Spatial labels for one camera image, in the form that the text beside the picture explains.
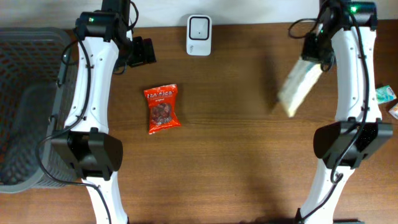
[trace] white wall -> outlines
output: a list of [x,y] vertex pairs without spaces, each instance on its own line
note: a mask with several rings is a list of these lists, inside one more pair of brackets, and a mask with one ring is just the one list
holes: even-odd
[[[0,0],[0,27],[72,28],[82,11],[101,0]],[[207,14],[214,24],[292,22],[316,17],[318,0],[135,0],[138,27],[185,26],[187,15]],[[376,0],[380,19],[398,19],[398,0]]]

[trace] green light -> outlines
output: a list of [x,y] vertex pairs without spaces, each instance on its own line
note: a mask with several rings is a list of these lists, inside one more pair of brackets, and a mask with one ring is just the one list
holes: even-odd
[[358,10],[358,8],[356,6],[351,6],[351,12],[355,13]]

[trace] red package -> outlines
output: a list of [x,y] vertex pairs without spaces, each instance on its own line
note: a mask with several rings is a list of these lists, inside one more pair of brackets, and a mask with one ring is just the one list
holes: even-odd
[[176,84],[144,91],[150,109],[149,134],[154,134],[162,129],[181,126],[174,113],[177,93]]

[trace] gray bin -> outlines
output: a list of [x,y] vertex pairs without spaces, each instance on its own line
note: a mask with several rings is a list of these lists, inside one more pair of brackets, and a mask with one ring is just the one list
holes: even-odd
[[[63,186],[44,176],[34,149],[54,128],[63,128],[72,105],[76,66],[67,67],[60,61],[69,43],[69,36],[56,28],[0,29],[2,193]],[[56,178],[76,179],[49,141],[40,149],[40,156]]]

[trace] brown tabletop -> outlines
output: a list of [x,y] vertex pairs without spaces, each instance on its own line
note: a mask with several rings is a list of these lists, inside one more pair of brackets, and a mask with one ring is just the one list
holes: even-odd
[[[185,50],[186,28],[136,29],[152,38],[157,63],[114,76],[110,135],[122,140],[119,187],[133,223],[239,223],[292,218],[317,168],[315,130],[334,122],[336,69],[324,73],[288,119],[278,89],[300,56],[288,24],[214,26],[209,57]],[[398,93],[398,21],[382,21],[377,85]],[[182,127],[148,135],[143,90],[176,83]],[[385,122],[394,103],[380,106]],[[335,218],[398,223],[398,135],[348,181]],[[0,223],[95,223],[82,187],[0,195]]]

